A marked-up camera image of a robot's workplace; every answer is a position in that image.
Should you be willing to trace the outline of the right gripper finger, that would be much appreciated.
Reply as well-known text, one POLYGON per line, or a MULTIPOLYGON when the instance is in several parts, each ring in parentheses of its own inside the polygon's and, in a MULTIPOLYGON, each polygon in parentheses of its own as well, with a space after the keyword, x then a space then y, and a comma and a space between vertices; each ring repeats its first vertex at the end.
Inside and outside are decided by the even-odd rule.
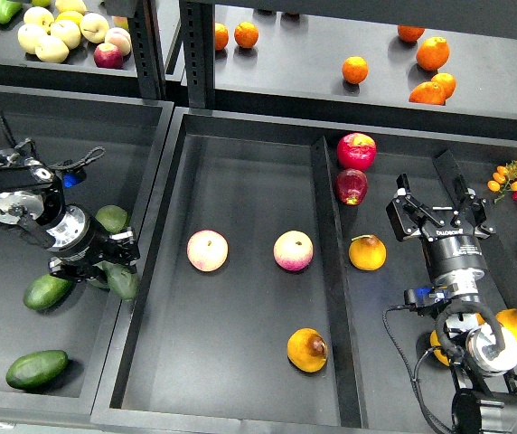
POLYGON ((387 205, 386 212, 397 241, 434 241, 439 218, 431 208, 412 195, 406 174, 399 175, 396 184, 396 193, 387 205))
POLYGON ((468 223, 474 230, 474 235, 488 235, 489 226, 484 200, 479 198, 475 191, 467 185, 462 175, 453 177, 451 190, 450 197, 461 222, 468 223))

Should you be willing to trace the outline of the green avocado under arm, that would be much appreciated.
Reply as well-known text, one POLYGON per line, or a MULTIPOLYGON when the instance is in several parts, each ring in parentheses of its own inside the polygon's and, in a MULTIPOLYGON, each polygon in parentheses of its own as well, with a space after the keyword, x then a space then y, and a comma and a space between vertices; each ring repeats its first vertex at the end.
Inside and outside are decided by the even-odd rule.
POLYGON ((65 301, 73 288, 72 281, 45 274, 24 291, 23 304, 36 312, 54 309, 65 301))

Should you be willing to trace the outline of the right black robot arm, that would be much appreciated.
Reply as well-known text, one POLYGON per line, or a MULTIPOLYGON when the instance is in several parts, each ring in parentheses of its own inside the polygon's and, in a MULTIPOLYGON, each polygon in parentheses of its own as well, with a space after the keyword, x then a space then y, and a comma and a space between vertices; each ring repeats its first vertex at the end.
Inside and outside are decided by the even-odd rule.
POLYGON ((398 241, 418 239, 430 284, 408 289, 403 308, 432 316, 437 342, 420 358, 441 354, 455 395, 452 424, 439 420, 424 400, 418 363, 406 366, 421 413, 436 433, 517 433, 517 340, 485 305, 477 283, 487 271, 480 241, 494 229, 485 201, 462 176, 447 186, 452 205, 429 207, 411 193, 406 175, 386 208, 398 241))

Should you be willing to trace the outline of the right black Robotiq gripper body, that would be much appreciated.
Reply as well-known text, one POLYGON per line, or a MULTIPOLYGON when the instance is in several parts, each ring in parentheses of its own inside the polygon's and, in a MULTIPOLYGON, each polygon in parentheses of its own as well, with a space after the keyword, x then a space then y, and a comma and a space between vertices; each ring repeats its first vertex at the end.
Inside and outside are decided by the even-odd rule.
POLYGON ((420 240, 431 283, 475 289, 488 270, 480 240, 496 233, 487 222, 471 223, 452 207, 433 207, 420 224, 420 240))

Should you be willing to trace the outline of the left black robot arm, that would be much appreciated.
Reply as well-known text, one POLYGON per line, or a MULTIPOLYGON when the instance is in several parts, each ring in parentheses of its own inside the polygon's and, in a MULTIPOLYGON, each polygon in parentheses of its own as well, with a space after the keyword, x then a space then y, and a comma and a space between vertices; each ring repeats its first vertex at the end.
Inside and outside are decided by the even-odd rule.
POLYGON ((134 229, 111 233, 81 206, 65 201, 65 189, 80 183, 85 166, 104 156, 104 147, 92 148, 77 162, 46 165, 32 139, 14 138, 1 108, 0 130, 7 144, 0 149, 0 223, 18 227, 49 251, 49 271, 56 278, 104 284, 114 264, 136 272, 134 229))

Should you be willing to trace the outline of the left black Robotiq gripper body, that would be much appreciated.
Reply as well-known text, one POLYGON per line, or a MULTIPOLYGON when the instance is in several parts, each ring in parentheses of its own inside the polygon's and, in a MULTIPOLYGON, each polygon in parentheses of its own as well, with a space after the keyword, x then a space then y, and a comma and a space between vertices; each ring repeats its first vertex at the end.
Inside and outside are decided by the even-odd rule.
POLYGON ((126 227, 121 233, 109 233, 94 216, 78 205, 68 205, 60 218, 47 230, 54 243, 52 257, 83 267, 89 278, 105 280, 104 261, 115 263, 120 256, 140 256, 136 233, 126 227))

